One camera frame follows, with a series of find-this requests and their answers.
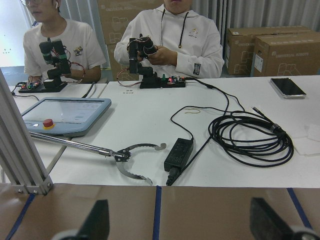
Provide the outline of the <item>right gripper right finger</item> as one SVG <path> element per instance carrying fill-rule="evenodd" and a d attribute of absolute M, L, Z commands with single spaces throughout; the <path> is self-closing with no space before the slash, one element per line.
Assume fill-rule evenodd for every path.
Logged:
<path fill-rule="evenodd" d="M 249 227 L 255 240 L 292 240 L 293 230 L 263 199 L 250 202 Z"/>

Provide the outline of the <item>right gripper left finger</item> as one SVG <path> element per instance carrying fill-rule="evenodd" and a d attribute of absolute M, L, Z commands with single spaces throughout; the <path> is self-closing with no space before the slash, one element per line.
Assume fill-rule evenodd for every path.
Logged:
<path fill-rule="evenodd" d="M 76 240 L 107 240 L 110 233 L 109 204 L 107 199 L 97 200 L 75 235 Z"/>

